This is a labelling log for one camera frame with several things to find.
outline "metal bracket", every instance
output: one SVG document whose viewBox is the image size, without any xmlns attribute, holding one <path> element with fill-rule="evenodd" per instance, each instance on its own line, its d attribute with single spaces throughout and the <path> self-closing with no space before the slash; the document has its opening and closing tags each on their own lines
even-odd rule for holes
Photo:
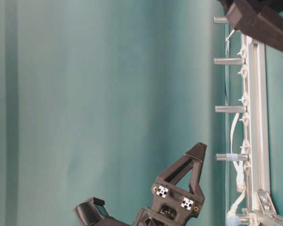
<svg viewBox="0 0 283 226">
<path fill-rule="evenodd" d="M 256 192 L 264 215 L 276 215 L 277 211 L 268 192 Z"/>
</svg>

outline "gripper jaw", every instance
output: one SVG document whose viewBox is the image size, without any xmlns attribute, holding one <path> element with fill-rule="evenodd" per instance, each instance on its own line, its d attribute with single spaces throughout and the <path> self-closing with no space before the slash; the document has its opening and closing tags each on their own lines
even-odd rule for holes
<svg viewBox="0 0 283 226">
<path fill-rule="evenodd" d="M 199 185 L 207 146 L 197 143 L 173 165 L 161 172 L 152 186 L 153 205 L 141 209 L 134 226 L 184 226 L 197 218 L 205 197 Z M 190 171 L 189 191 L 176 184 Z"/>
<path fill-rule="evenodd" d="M 283 52 L 283 0 L 220 0 L 235 30 Z"/>
<path fill-rule="evenodd" d="M 158 175 L 152 186 L 153 205 L 138 212 L 134 226 L 185 226 L 190 218 L 198 217 L 204 203 L 199 180 L 206 148 L 203 143 L 196 144 Z M 185 191 L 176 184 L 190 170 L 189 191 Z M 82 226 L 129 226 L 112 217 L 105 201 L 97 198 L 77 205 L 74 213 Z"/>
</svg>

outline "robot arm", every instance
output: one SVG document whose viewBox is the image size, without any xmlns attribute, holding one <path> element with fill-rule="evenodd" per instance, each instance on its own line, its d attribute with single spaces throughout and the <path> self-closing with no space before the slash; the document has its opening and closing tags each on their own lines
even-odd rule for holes
<svg viewBox="0 0 283 226">
<path fill-rule="evenodd" d="M 199 185 L 207 146 L 196 144 L 173 165 L 160 173 L 152 186 L 153 205 L 142 208 L 133 226 L 185 226 L 190 218 L 197 218 L 204 203 Z M 192 170 L 189 191 L 176 184 Z M 74 212 L 82 226 L 128 226 L 114 219 L 104 207 L 105 202 L 91 198 L 75 207 Z"/>
</svg>

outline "bolt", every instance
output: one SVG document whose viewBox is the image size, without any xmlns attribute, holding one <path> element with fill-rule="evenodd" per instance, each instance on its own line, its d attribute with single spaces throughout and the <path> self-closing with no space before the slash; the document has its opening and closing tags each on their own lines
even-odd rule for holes
<svg viewBox="0 0 283 226">
<path fill-rule="evenodd" d="M 260 197 L 261 202 L 267 203 L 267 199 L 265 197 Z"/>
<path fill-rule="evenodd" d="M 269 211 L 270 210 L 270 206 L 269 205 L 264 205 L 263 208 L 264 208 L 264 211 Z"/>
</svg>

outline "white zip tie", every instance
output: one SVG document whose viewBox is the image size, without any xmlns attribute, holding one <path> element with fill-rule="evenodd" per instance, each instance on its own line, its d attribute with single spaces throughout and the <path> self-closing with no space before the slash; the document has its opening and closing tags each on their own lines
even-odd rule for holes
<svg viewBox="0 0 283 226">
<path fill-rule="evenodd" d="M 225 39 L 226 42 L 226 47 L 225 47 L 225 54 L 228 53 L 228 51 L 230 51 L 230 37 L 235 33 L 235 30 L 233 29 L 230 33 L 230 35 Z"/>
</svg>

